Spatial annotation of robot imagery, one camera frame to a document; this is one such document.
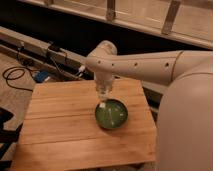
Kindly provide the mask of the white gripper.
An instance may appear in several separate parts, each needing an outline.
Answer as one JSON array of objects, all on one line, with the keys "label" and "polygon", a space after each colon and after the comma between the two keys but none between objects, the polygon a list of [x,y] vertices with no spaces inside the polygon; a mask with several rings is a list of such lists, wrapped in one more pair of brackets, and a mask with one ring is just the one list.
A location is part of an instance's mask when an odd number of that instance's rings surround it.
[{"label": "white gripper", "polygon": [[106,94],[107,98],[111,97],[113,82],[114,77],[111,74],[95,75],[96,91],[99,99],[101,99],[101,94]]}]

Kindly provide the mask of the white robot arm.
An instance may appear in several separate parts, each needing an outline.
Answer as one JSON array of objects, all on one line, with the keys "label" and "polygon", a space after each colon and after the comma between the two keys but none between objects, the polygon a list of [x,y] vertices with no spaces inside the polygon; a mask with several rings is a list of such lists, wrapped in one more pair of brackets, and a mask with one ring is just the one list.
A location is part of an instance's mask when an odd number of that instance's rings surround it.
[{"label": "white robot arm", "polygon": [[86,57],[101,93],[114,75],[166,87],[158,110],[156,171],[213,171],[213,51],[119,55],[103,41]]}]

